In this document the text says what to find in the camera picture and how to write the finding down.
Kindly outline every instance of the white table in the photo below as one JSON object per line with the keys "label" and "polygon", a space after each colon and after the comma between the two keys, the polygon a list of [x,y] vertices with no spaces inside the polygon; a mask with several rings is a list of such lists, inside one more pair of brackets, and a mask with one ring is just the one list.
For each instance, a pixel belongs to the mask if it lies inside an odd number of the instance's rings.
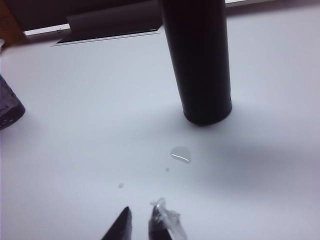
{"label": "white table", "polygon": [[1,132],[1,239],[99,240],[130,206],[146,240],[160,197],[190,240],[320,239],[319,15],[230,15],[233,110],[207,127],[182,114],[164,32],[2,52],[27,112]]}

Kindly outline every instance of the wooden edge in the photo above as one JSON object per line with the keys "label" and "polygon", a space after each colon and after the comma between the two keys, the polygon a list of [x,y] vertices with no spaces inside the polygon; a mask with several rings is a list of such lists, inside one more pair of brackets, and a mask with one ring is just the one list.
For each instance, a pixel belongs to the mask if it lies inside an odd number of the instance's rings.
{"label": "wooden edge", "polygon": [[8,47],[24,37],[24,32],[18,25],[4,0],[0,0],[0,38],[5,40]]}

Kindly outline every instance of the dark background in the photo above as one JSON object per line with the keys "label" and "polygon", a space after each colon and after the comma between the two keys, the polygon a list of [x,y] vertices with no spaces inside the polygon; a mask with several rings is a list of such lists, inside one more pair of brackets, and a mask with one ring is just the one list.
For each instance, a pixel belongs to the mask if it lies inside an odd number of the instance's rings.
{"label": "dark background", "polygon": [[147,0],[5,0],[23,31],[67,23],[67,16]]}

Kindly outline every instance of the water droplet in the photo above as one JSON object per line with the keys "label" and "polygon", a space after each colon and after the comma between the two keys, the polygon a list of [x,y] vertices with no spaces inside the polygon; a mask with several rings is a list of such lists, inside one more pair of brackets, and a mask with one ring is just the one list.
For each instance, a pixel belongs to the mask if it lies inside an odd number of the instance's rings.
{"label": "water droplet", "polygon": [[171,157],[184,162],[185,164],[191,163],[191,153],[189,148],[185,146],[177,146],[171,150]]}

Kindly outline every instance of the black bottle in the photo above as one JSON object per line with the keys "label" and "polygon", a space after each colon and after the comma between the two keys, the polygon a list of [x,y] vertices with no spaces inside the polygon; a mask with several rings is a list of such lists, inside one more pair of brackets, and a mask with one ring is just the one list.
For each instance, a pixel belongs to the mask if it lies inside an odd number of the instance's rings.
{"label": "black bottle", "polygon": [[0,75],[0,130],[14,124],[26,109]]}
{"label": "black bottle", "polygon": [[225,0],[159,0],[183,112],[214,124],[231,109]]}

